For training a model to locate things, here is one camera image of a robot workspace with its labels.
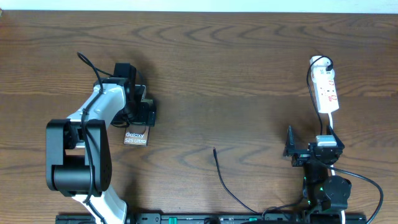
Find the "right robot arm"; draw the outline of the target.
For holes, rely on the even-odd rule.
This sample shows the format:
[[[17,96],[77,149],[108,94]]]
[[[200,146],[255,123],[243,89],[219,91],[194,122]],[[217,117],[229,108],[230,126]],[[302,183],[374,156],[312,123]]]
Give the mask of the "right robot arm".
[[[348,179],[328,173],[344,148],[345,145],[328,126],[325,135],[317,136],[306,149],[298,149],[293,129],[288,127],[284,156],[292,158],[293,167],[304,169],[303,196],[309,204],[309,208],[302,212],[305,222],[345,222],[341,213],[348,208],[352,184]]]

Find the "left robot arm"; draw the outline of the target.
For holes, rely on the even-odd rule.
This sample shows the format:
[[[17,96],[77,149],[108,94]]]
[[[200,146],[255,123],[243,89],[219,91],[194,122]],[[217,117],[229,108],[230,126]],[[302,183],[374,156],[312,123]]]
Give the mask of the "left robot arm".
[[[48,188],[87,209],[86,215],[57,215],[56,223],[135,223],[111,178],[113,165],[107,130],[123,129],[127,146],[147,146],[156,108],[145,85],[127,78],[104,78],[77,111],[46,127]]]

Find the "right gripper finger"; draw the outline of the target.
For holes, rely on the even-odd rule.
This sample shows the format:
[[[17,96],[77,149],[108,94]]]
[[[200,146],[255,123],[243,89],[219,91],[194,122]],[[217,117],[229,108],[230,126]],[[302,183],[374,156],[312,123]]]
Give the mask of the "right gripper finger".
[[[285,152],[294,152],[295,151],[295,141],[293,129],[291,126],[288,127],[287,130],[287,140],[285,144]]]
[[[328,136],[332,136],[335,142],[335,147],[338,148],[344,148],[345,145],[342,143],[342,141],[340,140],[340,138],[336,135],[336,133],[334,132],[333,128],[328,125],[326,128],[326,133]]]

